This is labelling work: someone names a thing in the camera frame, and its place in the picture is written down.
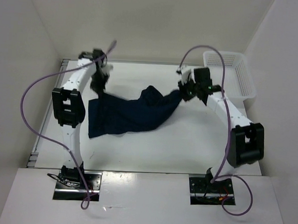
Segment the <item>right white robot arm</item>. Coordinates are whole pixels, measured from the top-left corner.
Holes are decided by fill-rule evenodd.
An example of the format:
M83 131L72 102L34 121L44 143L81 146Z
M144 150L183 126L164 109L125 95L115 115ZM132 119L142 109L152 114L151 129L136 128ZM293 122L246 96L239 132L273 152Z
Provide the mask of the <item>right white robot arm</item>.
M183 100L197 97L228 129L225 155L207 170L204 180L205 188L216 192L222 187L222 181L230 178L237 168L263 159L265 130L261 123L252 122L238 110L221 85L213 83L208 67L179 67L177 74L181 76L178 87Z

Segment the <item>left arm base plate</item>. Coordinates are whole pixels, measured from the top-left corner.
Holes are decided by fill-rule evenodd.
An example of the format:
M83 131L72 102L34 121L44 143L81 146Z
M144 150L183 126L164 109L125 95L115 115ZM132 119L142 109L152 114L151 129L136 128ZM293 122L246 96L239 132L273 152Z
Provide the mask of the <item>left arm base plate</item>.
M70 181L61 177L61 172L58 175L48 174L53 180L56 180L56 186L54 189L53 200L70 200L70 201L82 201L87 197L85 186L79 181ZM87 182L89 193L91 194L91 201L98 201L102 173L100 172L88 172L84 174L84 178Z

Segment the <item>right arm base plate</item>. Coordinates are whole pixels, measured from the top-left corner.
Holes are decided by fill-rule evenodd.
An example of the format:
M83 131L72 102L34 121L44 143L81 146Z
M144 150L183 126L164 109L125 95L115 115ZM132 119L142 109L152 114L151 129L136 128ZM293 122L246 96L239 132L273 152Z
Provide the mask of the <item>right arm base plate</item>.
M191 205L236 205L231 179L210 184L204 175L189 175Z

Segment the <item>navy blue shorts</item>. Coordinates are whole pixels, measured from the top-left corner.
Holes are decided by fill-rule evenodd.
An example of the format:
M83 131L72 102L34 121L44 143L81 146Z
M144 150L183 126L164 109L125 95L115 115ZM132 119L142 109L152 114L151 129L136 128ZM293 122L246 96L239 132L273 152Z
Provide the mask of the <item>navy blue shorts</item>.
M152 131L174 113L182 101L178 89L163 96L148 86L136 100L104 93L88 102L88 137Z

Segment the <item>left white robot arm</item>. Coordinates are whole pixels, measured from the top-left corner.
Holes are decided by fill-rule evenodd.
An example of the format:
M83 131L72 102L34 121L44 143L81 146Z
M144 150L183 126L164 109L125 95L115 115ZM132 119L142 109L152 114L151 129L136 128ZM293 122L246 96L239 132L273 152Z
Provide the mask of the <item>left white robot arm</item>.
M105 91L112 64L107 63L107 55L101 49L92 52L82 52L77 64L85 66L75 71L60 88L52 91L52 105L54 117L61 126L63 144L67 146L65 162L56 180L60 183L81 188L85 183L83 159L80 152L80 129L85 119L82 92L87 82L97 95Z

